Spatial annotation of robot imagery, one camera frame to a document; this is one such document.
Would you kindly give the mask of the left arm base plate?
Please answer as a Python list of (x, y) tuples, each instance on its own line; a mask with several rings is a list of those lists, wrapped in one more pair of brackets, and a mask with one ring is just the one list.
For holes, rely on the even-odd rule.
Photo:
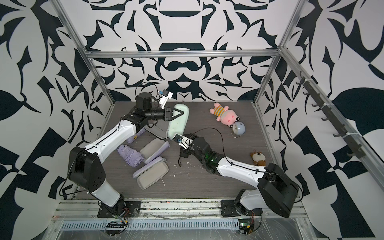
[(118, 207), (109, 207), (101, 202), (99, 211), (97, 214), (98, 218), (134, 218), (141, 211), (141, 201), (124, 201), (120, 202), (121, 205)]

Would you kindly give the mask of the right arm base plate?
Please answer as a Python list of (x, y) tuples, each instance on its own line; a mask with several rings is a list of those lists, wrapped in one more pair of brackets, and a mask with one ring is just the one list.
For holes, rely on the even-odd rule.
[(221, 215), (224, 218), (247, 216), (249, 210), (246, 209), (239, 200), (221, 200)]

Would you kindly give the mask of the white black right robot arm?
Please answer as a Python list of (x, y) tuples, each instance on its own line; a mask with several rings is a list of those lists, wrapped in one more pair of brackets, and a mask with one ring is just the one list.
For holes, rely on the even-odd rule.
[(256, 209), (270, 209), (288, 218), (296, 201), (299, 186), (276, 164), (252, 166), (228, 158), (211, 149), (202, 137), (179, 136), (175, 140), (187, 155), (194, 156), (210, 174), (244, 182), (254, 190), (240, 190), (234, 200), (221, 202), (225, 218), (249, 216)]

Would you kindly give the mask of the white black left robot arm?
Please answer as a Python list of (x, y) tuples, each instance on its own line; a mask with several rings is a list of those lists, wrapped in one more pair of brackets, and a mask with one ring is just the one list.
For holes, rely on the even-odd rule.
[(189, 118), (189, 108), (184, 104), (174, 107), (166, 105), (171, 93), (160, 92), (158, 107), (153, 107), (154, 97), (150, 93), (140, 93), (136, 105), (124, 115), (109, 132), (83, 148), (75, 147), (70, 151), (68, 180), (84, 188), (98, 199), (112, 215), (121, 215), (124, 197), (107, 181), (103, 162), (125, 140), (133, 137), (150, 121), (169, 122), (167, 137), (173, 140), (182, 136)]

